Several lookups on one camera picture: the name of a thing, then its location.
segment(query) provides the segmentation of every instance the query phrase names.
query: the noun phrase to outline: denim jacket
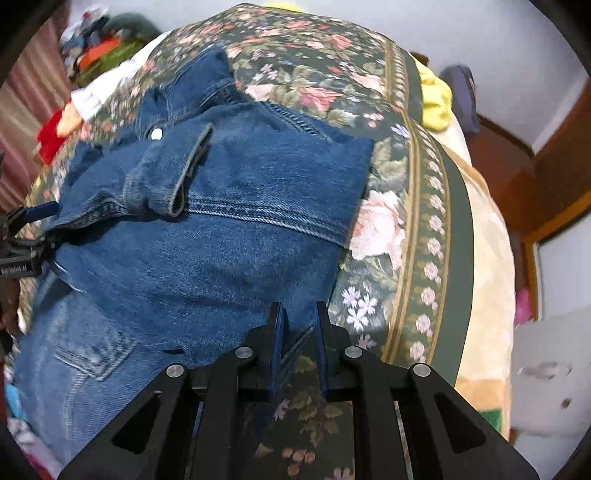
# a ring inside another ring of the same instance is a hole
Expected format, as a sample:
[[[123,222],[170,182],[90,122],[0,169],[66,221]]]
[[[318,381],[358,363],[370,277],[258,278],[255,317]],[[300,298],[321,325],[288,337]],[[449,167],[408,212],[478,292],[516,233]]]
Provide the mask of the denim jacket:
[[[113,145],[78,145],[50,226],[66,241],[17,362],[62,461],[167,364],[239,346],[272,301],[293,354],[332,292],[372,147],[247,100],[216,46],[147,91]]]

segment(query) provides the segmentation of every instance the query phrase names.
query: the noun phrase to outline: metal screw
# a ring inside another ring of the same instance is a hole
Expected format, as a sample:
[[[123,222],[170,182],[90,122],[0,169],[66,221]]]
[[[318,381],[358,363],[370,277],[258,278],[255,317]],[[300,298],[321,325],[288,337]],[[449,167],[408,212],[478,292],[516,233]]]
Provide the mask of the metal screw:
[[[166,369],[166,374],[171,378],[180,377],[183,374],[183,372],[184,368],[182,365],[179,364],[170,365],[170,367]]]
[[[249,346],[241,346],[236,349],[235,353],[238,358],[250,358],[252,356],[252,348]]]
[[[418,377],[428,377],[429,374],[431,373],[431,369],[429,368],[428,365],[425,365],[425,364],[416,364],[413,367],[413,372]]]
[[[361,348],[359,348],[358,346],[348,346],[345,349],[345,355],[349,358],[359,358],[362,353],[363,350],[361,350]]]

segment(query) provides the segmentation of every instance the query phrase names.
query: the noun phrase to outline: yellow cloth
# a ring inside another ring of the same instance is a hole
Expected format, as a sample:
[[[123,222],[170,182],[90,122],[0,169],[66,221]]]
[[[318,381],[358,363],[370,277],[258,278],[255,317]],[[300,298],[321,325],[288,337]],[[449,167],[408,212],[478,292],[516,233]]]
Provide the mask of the yellow cloth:
[[[300,7],[291,4],[284,4],[282,2],[273,2],[267,5],[271,8],[282,8],[283,10],[291,10],[292,12],[301,12]]]
[[[445,130],[452,119],[452,89],[417,59],[414,63],[421,77],[423,126],[436,131]]]

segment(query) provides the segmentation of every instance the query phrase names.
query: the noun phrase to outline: pink object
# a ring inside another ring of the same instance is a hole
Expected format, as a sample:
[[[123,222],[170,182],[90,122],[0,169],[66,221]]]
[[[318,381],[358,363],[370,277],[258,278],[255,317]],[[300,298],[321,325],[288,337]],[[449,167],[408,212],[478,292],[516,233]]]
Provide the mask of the pink object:
[[[531,311],[530,305],[530,290],[528,288],[522,288],[515,293],[515,319],[513,320],[513,324],[523,325],[532,320],[533,317],[534,314]]]

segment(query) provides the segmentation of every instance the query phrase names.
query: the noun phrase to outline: metal button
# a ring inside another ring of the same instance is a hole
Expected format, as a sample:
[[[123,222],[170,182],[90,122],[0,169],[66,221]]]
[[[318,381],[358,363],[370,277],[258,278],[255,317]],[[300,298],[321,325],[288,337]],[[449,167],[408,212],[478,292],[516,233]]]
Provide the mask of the metal button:
[[[182,365],[179,364],[170,365],[170,367],[166,369],[166,374],[171,378],[180,377],[183,374],[183,372],[184,368]]]
[[[152,138],[152,140],[160,140],[162,138],[162,129],[154,128],[152,130],[152,135],[150,137]]]
[[[358,346],[348,346],[345,349],[345,355],[348,356],[349,358],[359,358],[361,356],[361,354],[363,353],[363,350],[361,350],[361,348],[359,348]]]
[[[428,377],[429,374],[431,373],[431,369],[429,368],[428,365],[416,364],[413,367],[413,372],[415,373],[415,375],[417,375],[419,377]]]
[[[252,348],[249,346],[241,346],[236,349],[235,353],[238,358],[250,358],[252,356]]]

